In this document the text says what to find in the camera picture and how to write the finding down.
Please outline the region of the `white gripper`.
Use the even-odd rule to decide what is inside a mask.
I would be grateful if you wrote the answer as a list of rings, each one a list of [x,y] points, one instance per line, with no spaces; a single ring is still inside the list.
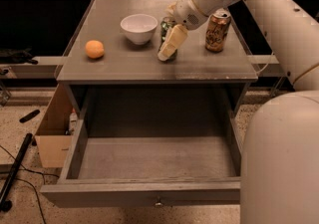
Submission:
[[[194,0],[177,0],[169,4],[165,12],[179,23],[169,28],[160,45],[158,58],[167,61],[187,38],[187,30],[195,30],[206,22],[207,16]]]

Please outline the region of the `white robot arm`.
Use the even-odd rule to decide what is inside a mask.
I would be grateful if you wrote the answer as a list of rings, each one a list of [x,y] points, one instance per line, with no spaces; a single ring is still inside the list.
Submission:
[[[214,11],[237,0],[177,0],[163,61]],[[319,224],[319,24],[293,0],[241,0],[293,86],[253,116],[241,158],[241,224]]]

